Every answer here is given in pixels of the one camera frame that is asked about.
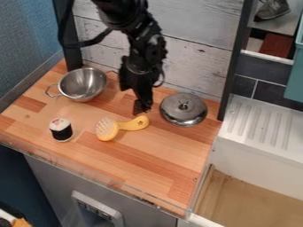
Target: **wooden countertop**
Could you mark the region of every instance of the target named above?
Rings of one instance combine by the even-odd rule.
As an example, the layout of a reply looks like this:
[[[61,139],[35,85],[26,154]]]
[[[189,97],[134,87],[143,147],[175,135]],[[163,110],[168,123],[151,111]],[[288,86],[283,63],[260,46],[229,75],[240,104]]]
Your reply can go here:
[[[159,114],[161,100],[175,91],[158,88],[152,111],[146,114],[151,121],[147,129],[122,131],[113,141],[101,142],[95,135],[96,122],[134,118],[133,92],[120,92],[116,73],[109,72],[106,90],[88,103],[46,96],[46,88],[65,72],[61,61],[0,114],[0,141],[181,214],[221,126],[216,120],[219,104],[206,100],[209,114],[201,124],[176,127]],[[48,128],[59,116],[72,122],[74,138],[66,143],[56,142]]]

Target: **brush bristles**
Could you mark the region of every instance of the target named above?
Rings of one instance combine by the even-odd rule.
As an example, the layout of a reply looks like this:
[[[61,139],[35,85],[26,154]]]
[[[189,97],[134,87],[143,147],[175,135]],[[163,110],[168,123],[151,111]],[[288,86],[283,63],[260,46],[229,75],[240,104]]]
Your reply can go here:
[[[105,118],[97,123],[96,132],[100,136],[110,135],[113,132],[113,120]]]

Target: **wooden wall panel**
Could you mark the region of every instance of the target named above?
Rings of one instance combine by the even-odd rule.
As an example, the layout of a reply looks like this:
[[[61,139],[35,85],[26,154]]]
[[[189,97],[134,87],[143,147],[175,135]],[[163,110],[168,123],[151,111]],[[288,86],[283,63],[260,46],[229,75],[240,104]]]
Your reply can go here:
[[[243,0],[150,0],[163,34],[232,50]],[[99,20],[90,0],[76,0],[74,15]]]
[[[79,37],[88,39],[105,29],[96,20],[75,17]],[[231,51],[166,37],[168,55],[165,61],[167,84],[219,100],[228,71]],[[128,40],[120,32],[112,32],[102,44],[82,49],[85,60],[119,68],[120,57],[128,54]]]

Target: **bowl handle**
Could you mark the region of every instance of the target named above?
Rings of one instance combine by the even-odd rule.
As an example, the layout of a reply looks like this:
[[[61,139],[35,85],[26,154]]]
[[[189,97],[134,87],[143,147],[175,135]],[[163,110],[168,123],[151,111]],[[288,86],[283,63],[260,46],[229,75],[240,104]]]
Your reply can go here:
[[[47,95],[48,95],[49,97],[51,97],[51,98],[62,96],[61,93],[60,93],[60,94],[57,94],[57,95],[53,95],[53,94],[50,94],[50,93],[49,93],[50,88],[52,88],[52,87],[54,87],[54,86],[58,86],[58,84],[55,83],[55,84],[50,85],[50,86],[46,89],[45,94],[47,94]]]

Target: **white dish rack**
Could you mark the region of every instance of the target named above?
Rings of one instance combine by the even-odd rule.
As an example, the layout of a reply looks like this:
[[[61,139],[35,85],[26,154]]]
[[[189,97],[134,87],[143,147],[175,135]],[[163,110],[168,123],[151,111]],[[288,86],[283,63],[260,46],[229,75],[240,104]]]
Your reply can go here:
[[[211,162],[227,175],[303,200],[303,113],[233,96]]]

